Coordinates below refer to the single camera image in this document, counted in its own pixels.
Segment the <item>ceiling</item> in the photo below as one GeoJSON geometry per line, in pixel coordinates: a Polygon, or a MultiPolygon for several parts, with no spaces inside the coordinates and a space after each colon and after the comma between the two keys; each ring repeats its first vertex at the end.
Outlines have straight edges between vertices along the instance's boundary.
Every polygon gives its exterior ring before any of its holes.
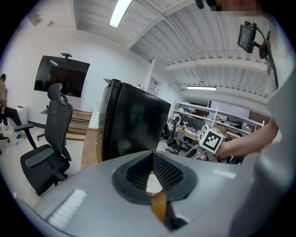
{"type": "MultiPolygon", "coordinates": [[[[20,28],[67,27],[91,32],[132,50],[147,61],[159,58],[180,88],[205,84],[269,98],[274,79],[257,51],[237,45],[240,25],[255,22],[266,35],[263,17],[234,17],[197,8],[194,0],[133,0],[119,27],[109,26],[117,0],[43,0],[20,28]]],[[[263,40],[259,34],[256,42],[263,40]]]]}

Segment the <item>white cube with marker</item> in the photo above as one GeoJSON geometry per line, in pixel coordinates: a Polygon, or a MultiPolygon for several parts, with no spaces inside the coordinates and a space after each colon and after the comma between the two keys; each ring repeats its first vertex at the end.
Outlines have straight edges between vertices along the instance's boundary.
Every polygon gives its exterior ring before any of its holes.
{"type": "Polygon", "coordinates": [[[206,124],[199,133],[199,146],[215,154],[223,138],[218,129],[206,124]]]}

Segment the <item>television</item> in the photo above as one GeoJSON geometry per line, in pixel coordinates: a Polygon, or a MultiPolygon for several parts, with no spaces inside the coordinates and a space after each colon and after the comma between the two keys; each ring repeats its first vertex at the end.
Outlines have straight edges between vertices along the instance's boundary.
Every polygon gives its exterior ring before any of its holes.
{"type": "Polygon", "coordinates": [[[81,97],[89,63],[68,58],[43,56],[37,71],[34,90],[48,91],[52,84],[62,84],[61,93],[81,97]]]}

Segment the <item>chair armrest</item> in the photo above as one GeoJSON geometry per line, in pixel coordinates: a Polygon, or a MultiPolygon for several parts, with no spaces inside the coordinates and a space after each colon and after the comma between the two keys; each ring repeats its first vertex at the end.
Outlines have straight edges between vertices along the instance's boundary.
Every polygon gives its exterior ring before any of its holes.
{"type": "Polygon", "coordinates": [[[24,125],[16,126],[14,128],[14,131],[22,131],[22,130],[33,128],[33,127],[34,127],[33,124],[24,124],[24,125]]]}
{"type": "Polygon", "coordinates": [[[182,139],[179,139],[179,142],[184,143],[184,144],[189,144],[188,141],[184,141],[184,140],[182,140],[182,139]]]}
{"type": "Polygon", "coordinates": [[[55,151],[53,150],[53,148],[48,147],[47,149],[27,159],[25,161],[25,164],[28,168],[35,168],[36,166],[45,162],[48,157],[54,154],[54,152],[55,151]]]}

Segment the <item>ceiling light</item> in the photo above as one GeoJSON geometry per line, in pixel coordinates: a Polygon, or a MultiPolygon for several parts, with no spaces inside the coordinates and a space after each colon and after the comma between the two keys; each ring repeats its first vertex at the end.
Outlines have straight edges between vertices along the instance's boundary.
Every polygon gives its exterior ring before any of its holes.
{"type": "Polygon", "coordinates": [[[187,89],[191,89],[191,90],[216,91],[216,90],[217,90],[217,87],[208,87],[208,86],[187,86],[187,89]]]}
{"type": "Polygon", "coordinates": [[[132,0],[118,0],[109,25],[117,28],[132,0]]]}
{"type": "Polygon", "coordinates": [[[52,60],[50,60],[50,61],[51,61],[53,64],[55,64],[56,66],[58,66],[57,63],[55,63],[54,61],[52,61],[52,60]]]}

